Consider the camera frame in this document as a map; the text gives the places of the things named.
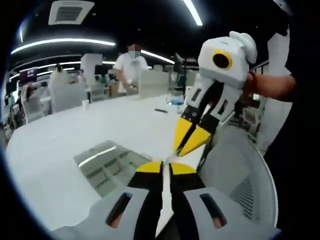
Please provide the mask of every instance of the person in black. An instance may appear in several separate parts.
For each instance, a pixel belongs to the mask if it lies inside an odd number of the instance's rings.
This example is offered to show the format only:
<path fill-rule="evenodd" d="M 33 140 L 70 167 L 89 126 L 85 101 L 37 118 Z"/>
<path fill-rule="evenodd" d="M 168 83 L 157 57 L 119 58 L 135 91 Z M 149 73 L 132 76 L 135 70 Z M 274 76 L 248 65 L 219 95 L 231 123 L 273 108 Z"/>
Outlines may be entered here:
<path fill-rule="evenodd" d="M 317 108 L 320 66 L 320 23 L 318 9 L 312 1 L 287 1 L 292 10 L 289 18 L 290 43 L 285 67 L 291 75 L 275 77 L 249 74 L 244 94 L 256 93 L 280 101 L 292 102 L 290 113 L 264 159 L 270 169 L 278 197 L 277 228 L 284 237 L 306 227 L 312 194 L 312 160 L 317 159 Z"/>

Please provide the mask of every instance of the face mask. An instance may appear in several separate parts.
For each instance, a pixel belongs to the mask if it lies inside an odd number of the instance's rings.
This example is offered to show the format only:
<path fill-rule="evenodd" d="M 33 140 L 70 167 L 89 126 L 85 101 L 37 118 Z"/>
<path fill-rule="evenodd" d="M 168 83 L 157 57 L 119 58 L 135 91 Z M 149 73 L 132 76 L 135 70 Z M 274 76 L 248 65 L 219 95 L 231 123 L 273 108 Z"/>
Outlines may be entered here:
<path fill-rule="evenodd" d="M 135 59 L 141 55 L 140 51 L 129 51 L 130 58 Z"/>

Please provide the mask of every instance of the black ceiling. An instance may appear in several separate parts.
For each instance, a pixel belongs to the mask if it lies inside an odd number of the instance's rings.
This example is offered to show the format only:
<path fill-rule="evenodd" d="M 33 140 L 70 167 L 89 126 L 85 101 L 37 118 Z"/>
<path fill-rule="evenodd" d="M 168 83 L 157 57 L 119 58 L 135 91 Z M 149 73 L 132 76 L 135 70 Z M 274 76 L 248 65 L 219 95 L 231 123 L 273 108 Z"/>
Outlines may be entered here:
<path fill-rule="evenodd" d="M 287 26 L 285 15 L 272 0 L 192 0 L 203 26 L 196 25 L 183 0 L 92 0 L 95 5 L 81 25 L 48 25 L 52 2 L 42 2 L 25 18 L 23 43 L 17 34 L 12 49 L 54 38 L 96 39 L 114 42 L 116 46 L 54 43 L 31 47 L 9 57 L 10 69 L 58 55 L 100 53 L 106 61 L 115 61 L 127 41 L 166 58 L 177 52 L 183 58 L 197 59 L 205 40 L 225 36 L 231 30 L 252 35 L 260 63 L 268 58 L 267 41 L 275 32 L 285 34 Z M 79 61 L 80 57 L 63 59 L 41 60 L 21 69 Z M 148 56 L 146 60 L 149 65 L 167 64 Z"/>

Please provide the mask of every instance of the white chair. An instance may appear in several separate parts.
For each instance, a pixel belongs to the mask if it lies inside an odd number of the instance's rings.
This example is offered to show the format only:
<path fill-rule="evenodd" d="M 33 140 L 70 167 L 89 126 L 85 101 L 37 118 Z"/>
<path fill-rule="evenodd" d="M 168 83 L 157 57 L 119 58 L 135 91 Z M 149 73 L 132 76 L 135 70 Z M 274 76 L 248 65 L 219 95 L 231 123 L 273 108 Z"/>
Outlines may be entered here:
<path fill-rule="evenodd" d="M 54 87 L 50 90 L 53 113 L 72 109 L 87 100 L 87 92 L 80 84 Z"/>
<path fill-rule="evenodd" d="M 248 219 L 276 225 L 278 198 L 274 181 L 245 130 L 229 126 L 207 155 L 199 174 L 207 187 L 239 203 Z"/>
<path fill-rule="evenodd" d="M 28 101 L 23 101 L 22 105 L 25 114 L 25 122 L 27 124 L 45 116 L 38 96 L 31 96 Z"/>
<path fill-rule="evenodd" d="M 103 101 L 107 98 L 105 94 L 105 85 L 97 83 L 90 87 L 90 101 L 91 103 Z"/>

